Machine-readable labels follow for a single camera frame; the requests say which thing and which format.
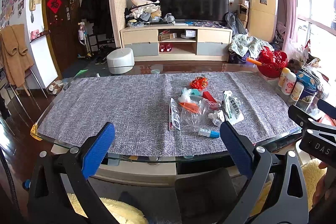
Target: person's hand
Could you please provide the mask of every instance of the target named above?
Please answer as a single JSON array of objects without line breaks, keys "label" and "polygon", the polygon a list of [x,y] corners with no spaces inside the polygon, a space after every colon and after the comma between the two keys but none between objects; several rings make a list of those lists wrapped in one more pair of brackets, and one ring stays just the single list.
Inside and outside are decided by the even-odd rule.
[{"label": "person's hand", "polygon": [[[325,162],[321,162],[320,165],[319,165],[320,169],[324,169],[324,168],[327,168],[327,167],[328,167],[328,165]],[[326,175],[323,175],[320,178],[319,182],[317,182],[316,190],[315,190],[315,193],[313,195],[313,206],[315,206],[321,198],[321,194],[323,193],[323,189],[324,189],[325,176]]]}]

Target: tan coat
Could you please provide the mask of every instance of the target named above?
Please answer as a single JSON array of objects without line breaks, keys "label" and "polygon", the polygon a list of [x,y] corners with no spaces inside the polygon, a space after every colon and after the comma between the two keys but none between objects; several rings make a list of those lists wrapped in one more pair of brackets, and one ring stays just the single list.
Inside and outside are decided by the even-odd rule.
[{"label": "tan coat", "polygon": [[23,24],[7,26],[0,31],[1,63],[7,80],[17,87],[25,83],[25,71],[34,65],[25,42]]}]

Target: gray table runner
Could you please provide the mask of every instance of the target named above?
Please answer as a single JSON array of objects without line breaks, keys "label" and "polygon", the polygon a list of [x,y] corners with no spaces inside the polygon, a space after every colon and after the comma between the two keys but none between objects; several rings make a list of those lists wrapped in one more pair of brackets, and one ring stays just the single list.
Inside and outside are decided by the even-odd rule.
[{"label": "gray table runner", "polygon": [[[208,78],[205,89],[221,100],[231,90],[241,101],[244,120],[234,125],[239,134],[257,143],[293,132],[288,107],[257,74],[205,72],[160,75],[125,75],[77,79],[48,113],[38,132],[60,141],[82,145],[106,122],[115,125],[109,152],[138,156],[202,155],[225,151],[221,139],[197,135],[181,122],[181,131],[169,131],[168,103],[196,76]],[[219,131],[218,127],[210,129]]]}]

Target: tv stand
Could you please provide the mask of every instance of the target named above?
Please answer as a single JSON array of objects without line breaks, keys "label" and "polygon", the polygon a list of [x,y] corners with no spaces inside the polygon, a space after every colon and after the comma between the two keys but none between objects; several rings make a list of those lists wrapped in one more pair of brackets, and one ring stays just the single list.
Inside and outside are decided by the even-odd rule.
[{"label": "tv stand", "polygon": [[[158,41],[161,30],[170,29],[177,38]],[[196,37],[181,38],[184,29],[196,30]],[[120,31],[122,47],[133,50],[135,61],[200,60],[228,61],[228,47],[232,30],[221,28],[174,26],[173,24],[147,25],[139,28],[127,27]],[[171,43],[171,52],[159,52],[160,43]]]}]

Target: red basket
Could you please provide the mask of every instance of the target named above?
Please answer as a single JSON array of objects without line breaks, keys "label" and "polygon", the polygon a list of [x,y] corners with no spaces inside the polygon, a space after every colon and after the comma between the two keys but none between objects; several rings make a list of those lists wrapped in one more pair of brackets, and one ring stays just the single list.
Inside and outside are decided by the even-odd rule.
[{"label": "red basket", "polygon": [[287,54],[285,52],[272,52],[268,47],[262,50],[257,58],[262,63],[258,70],[268,78],[279,78],[283,68],[287,66]]}]

